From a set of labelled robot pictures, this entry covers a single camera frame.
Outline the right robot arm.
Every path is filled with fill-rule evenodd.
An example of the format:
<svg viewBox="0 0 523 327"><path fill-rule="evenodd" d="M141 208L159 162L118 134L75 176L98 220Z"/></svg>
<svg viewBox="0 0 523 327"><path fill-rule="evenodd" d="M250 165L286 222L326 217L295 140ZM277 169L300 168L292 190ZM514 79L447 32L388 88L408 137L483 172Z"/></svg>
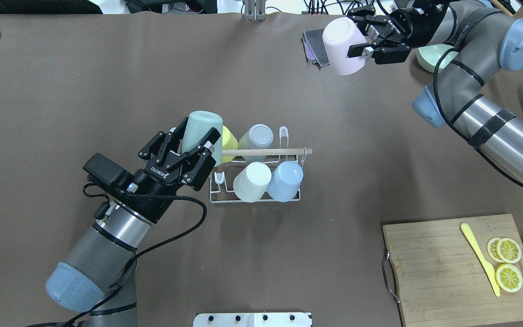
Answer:
<svg viewBox="0 0 523 327"><path fill-rule="evenodd" d="M523 188L523 122L480 92L500 70L523 68L523 19L478 0L415 0L383 15L365 5L349 9L346 16L352 31L371 37L347 49L351 58L402 63L415 48L452 45L456 56L435 69L432 83L412 106L430 124L448 125Z"/></svg>

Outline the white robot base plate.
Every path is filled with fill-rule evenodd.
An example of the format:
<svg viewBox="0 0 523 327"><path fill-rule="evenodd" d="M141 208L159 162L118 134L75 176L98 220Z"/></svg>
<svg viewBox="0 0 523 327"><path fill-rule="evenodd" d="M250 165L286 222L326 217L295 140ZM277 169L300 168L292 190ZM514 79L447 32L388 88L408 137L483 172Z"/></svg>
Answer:
<svg viewBox="0 0 523 327"><path fill-rule="evenodd" d="M203 313L193 327L311 327L311 313L306 312L237 312Z"/></svg>

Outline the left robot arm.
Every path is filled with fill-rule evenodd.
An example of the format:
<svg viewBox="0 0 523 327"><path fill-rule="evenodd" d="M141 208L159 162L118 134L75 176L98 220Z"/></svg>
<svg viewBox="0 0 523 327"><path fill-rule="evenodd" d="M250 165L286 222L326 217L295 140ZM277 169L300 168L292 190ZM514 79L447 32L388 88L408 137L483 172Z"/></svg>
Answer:
<svg viewBox="0 0 523 327"><path fill-rule="evenodd" d="M77 312L50 327L136 327L135 270L140 256L194 231L205 221L206 205L178 195L183 186L201 190L219 156L222 122L202 123L206 132L197 143L191 118L168 132L158 132L138 156L145 168L130 173L96 153L84 165L88 186L102 189L104 202L94 213L94 223L58 263L46 282L50 298ZM174 201L197 203L199 221L187 231L146 250L138 248Z"/></svg>

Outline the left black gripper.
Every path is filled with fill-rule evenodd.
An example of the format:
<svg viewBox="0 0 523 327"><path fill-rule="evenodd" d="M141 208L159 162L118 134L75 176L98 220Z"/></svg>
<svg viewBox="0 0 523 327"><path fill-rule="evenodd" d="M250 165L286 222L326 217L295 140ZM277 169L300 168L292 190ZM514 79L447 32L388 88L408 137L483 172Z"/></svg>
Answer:
<svg viewBox="0 0 523 327"><path fill-rule="evenodd" d="M172 205L172 199L166 199L166 196L176 195L177 190L185 185L195 191L201 190L217 163L214 152L221 147L215 143L221 139L221 134L216 128L211 128L197 147L179 155L168 153L178 149L187 120L188 117L183 118L172 131L158 132L140 149L138 156L141 159L163 161L166 157L164 165L149 161L147 167L137 170L133 177L138 189L134 193L123 191L118 195L120 201L153 223L157 223Z"/></svg>

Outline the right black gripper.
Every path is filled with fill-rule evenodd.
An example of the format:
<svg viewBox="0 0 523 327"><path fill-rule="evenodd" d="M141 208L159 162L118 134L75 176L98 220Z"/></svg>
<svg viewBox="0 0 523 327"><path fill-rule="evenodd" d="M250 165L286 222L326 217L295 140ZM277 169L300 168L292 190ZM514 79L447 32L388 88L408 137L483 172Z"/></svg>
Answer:
<svg viewBox="0 0 523 327"><path fill-rule="evenodd" d="M390 13L384 6L364 5L347 11L347 17L359 29L371 26L376 37L371 43L349 46L348 58L373 58L376 64L396 64L407 60L412 49L427 45L448 12L431 6L417 11L416 8L398 9Z"/></svg>

